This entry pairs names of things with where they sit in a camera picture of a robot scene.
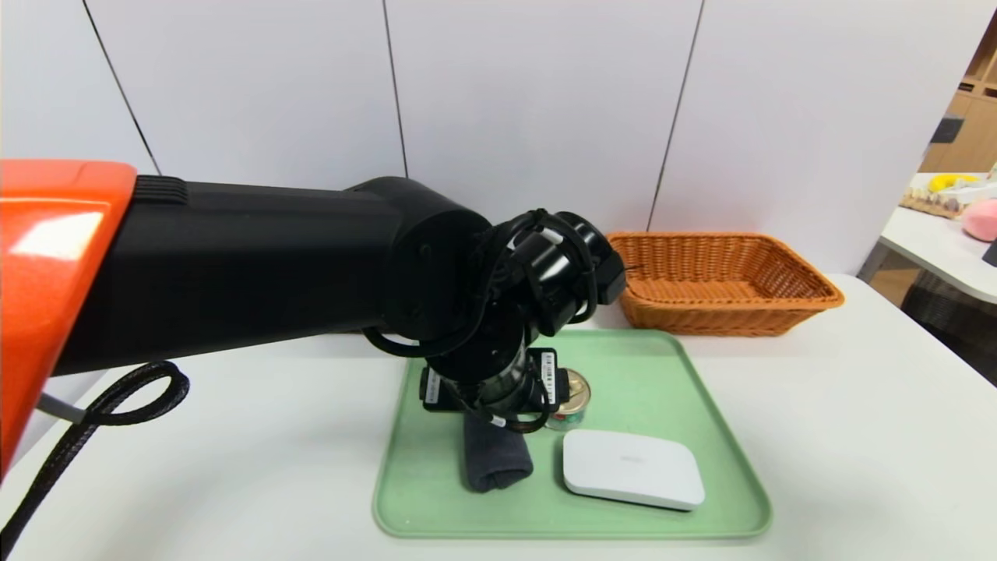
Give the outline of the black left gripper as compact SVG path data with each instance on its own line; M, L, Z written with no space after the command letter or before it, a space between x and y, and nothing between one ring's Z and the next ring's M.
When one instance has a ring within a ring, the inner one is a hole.
M433 412L552 413L569 400L569 377L554 348L471 340L419 368L419 398Z

